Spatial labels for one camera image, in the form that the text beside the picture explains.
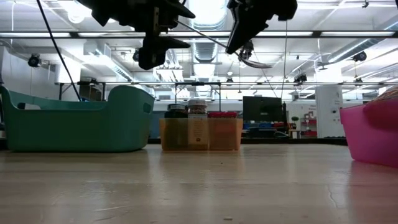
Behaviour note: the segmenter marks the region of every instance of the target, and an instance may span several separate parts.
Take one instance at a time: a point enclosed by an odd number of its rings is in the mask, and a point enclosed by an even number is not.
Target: label
[[[208,144],[207,119],[188,119],[188,143]]]

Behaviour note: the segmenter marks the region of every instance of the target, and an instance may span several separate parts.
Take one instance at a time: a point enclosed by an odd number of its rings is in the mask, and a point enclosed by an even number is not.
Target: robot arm
[[[171,37],[160,37],[178,24],[179,16],[195,18],[179,0],[77,0],[92,10],[93,18],[105,26],[110,18],[122,26],[134,27],[145,32],[139,49],[139,66],[151,69],[165,62],[168,49],[189,48],[190,45]],[[280,21],[292,19],[297,9],[297,0],[229,0],[228,9],[234,18],[226,52],[232,54],[260,31],[268,27],[266,21],[274,14]]]

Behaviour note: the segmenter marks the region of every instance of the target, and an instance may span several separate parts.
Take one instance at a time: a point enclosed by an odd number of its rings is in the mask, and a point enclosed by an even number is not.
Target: table surface
[[[0,223],[398,223],[398,169],[347,147],[0,152]]]

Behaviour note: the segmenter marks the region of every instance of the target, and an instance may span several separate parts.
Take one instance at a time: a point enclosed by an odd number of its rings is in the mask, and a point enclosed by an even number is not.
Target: teal bin
[[[1,87],[8,148],[14,152],[130,152],[147,144],[155,99],[114,87],[108,102],[38,98]],[[20,110],[21,103],[40,110]]]

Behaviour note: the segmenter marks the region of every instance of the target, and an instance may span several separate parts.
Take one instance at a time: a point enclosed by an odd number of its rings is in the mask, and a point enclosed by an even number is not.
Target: pink plastic bin
[[[354,160],[398,168],[398,100],[340,110]]]

